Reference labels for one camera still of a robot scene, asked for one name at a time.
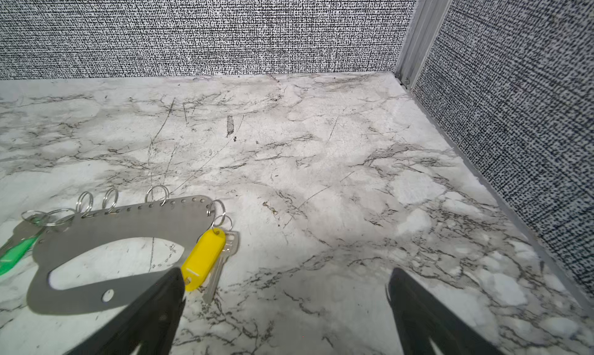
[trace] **keychain holder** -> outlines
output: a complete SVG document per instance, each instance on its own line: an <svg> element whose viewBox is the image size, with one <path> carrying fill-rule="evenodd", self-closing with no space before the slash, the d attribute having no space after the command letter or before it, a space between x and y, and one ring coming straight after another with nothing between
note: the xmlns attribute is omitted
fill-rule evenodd
<svg viewBox="0 0 594 355"><path fill-rule="evenodd" d="M33 259L39 265L27 292L27 304L39 314L86 314L127 305L150 288L167 271L148 272L98 283L56 290L49 284L49 274L62 264L93 248L135 237L156 237L181 245L184 250L173 267L180 267L202 235L214 222L214 202L202 195L145 202L116 207L104 197L103 209L91 211L93 196L85 192L77 202L77 213L68 222L50 227L33 248ZM90 206L83 211L82 198L89 195ZM103 301L103 295L114 291L113 298Z"/></svg>

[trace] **key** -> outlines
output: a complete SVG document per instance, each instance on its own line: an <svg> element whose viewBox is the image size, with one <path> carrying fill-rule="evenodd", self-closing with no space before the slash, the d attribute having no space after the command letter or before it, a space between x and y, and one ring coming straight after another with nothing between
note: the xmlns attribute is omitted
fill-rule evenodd
<svg viewBox="0 0 594 355"><path fill-rule="evenodd" d="M0 247L0 257L5 255L11 248L19 245L23 240L34 237L44 229L43 226L38 226L30 222L35 220L41 221L40 217L32 215L27 220L19 223L12 231L12 236Z"/></svg>
<svg viewBox="0 0 594 355"><path fill-rule="evenodd" d="M202 296L202 299L206 305L210 305L214 299L214 292L217 289L217 285L219 285L221 271L223 270L223 265L227 261L227 258L237 253L237 249L239 248L239 233L225 232L225 234L227 234L227 242L225 243L225 247L223 248L223 251L219 255L219 259L214 266L213 274L209 280L209 286L206 287L206 292L204 292L204 296Z"/></svg>

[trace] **white marble surface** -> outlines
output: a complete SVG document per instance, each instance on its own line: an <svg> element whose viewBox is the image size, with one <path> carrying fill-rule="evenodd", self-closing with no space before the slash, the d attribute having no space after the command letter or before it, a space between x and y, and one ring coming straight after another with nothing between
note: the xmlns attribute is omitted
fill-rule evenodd
<svg viewBox="0 0 594 355"><path fill-rule="evenodd" d="M21 211L83 190L225 202L241 247L212 307L188 295L173 354L398 354L396 266L507 353L594 345L592 320L390 73L4 81L0 97L0 240ZM173 258L162 240L123 241L52 284ZM121 310L34 314L36 268L29 255L0 277L2 353L64 353Z"/></svg>

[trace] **yellow key tag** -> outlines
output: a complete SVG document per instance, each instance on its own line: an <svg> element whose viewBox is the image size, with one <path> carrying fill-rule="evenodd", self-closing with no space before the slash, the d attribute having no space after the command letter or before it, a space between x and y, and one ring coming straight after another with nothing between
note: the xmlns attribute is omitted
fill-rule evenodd
<svg viewBox="0 0 594 355"><path fill-rule="evenodd" d="M223 247L225 247L225 232L223 230L215 227L202 234L188 259L182 265L186 291L198 289L204 283Z"/></svg>

